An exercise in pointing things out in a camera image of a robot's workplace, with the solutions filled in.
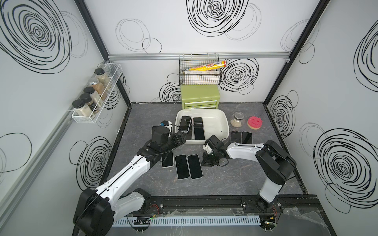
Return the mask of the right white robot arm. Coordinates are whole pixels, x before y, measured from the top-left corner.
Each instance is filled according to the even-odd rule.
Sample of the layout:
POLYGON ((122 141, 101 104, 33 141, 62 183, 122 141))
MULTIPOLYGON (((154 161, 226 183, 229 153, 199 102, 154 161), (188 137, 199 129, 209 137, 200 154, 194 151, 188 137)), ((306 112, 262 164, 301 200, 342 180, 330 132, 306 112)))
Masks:
POLYGON ((244 159, 257 162, 261 166, 266 179, 255 203, 261 212, 272 207, 273 201, 297 165, 294 158, 272 140, 262 144, 243 144, 241 140, 226 138, 223 141, 212 135, 205 141, 203 149, 201 166, 221 166, 221 159, 244 159))

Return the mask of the white plastic storage box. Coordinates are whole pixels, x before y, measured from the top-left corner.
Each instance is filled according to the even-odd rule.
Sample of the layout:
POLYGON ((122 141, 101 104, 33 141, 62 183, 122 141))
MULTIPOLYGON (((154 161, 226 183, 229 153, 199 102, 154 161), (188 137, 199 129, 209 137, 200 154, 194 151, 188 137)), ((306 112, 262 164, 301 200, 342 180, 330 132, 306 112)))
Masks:
POLYGON ((205 140, 194 140, 194 132, 192 132, 192 139, 187 140, 188 145, 203 145, 207 139, 215 135, 219 140, 229 137, 229 125, 225 113, 219 109, 184 109, 177 113, 175 121, 175 131, 178 131, 178 126, 182 116, 189 116, 191 118, 201 117, 204 125, 205 140))

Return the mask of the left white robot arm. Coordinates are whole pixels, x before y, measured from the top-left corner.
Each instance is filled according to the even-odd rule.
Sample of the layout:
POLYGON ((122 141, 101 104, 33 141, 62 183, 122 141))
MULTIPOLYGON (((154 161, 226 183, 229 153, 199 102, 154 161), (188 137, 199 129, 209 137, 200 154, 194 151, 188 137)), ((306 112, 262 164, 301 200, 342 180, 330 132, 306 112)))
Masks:
POLYGON ((114 222, 142 209, 147 192, 135 190, 124 197, 124 192, 144 173, 162 160, 165 154, 186 142, 181 130, 172 132, 173 126, 164 121, 152 127, 152 136, 134 158, 110 180, 95 189, 85 189, 78 200, 73 217, 74 236, 82 231, 87 236, 105 236, 114 222))

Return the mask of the phone table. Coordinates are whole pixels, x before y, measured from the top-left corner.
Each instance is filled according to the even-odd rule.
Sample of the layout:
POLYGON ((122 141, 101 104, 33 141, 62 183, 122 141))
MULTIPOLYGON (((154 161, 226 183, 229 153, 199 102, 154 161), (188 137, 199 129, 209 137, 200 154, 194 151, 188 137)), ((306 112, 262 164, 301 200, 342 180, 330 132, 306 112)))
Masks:
POLYGON ((161 157, 162 168, 170 168, 174 166, 173 151, 167 152, 161 157))

